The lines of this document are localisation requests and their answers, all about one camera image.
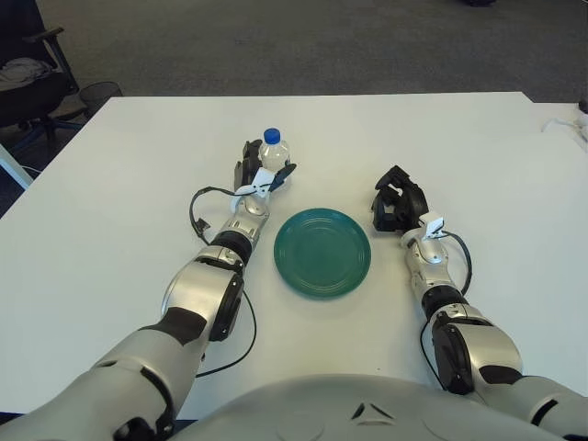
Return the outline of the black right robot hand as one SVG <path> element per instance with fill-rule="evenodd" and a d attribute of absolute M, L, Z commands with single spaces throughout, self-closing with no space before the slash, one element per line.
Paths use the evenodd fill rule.
<path fill-rule="evenodd" d="M 394 165 L 375 185 L 371 210 L 373 226 L 379 232 L 417 229 L 419 218 L 429 211 L 423 190 L 398 165 Z"/>

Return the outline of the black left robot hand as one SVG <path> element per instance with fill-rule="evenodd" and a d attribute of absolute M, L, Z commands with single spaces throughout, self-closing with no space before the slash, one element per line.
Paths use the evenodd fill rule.
<path fill-rule="evenodd" d="M 255 186 L 256 189 L 264 189 L 269 193 L 276 191 L 285 184 L 287 178 L 296 169 L 296 164 L 285 162 L 285 165 L 277 172 L 271 172 L 273 176 L 269 183 L 255 184 L 254 177 L 259 170 L 265 171 L 260 157 L 261 140 L 247 141 L 243 147 L 243 159 L 238 161 L 234 169 L 234 189 L 240 187 Z"/>

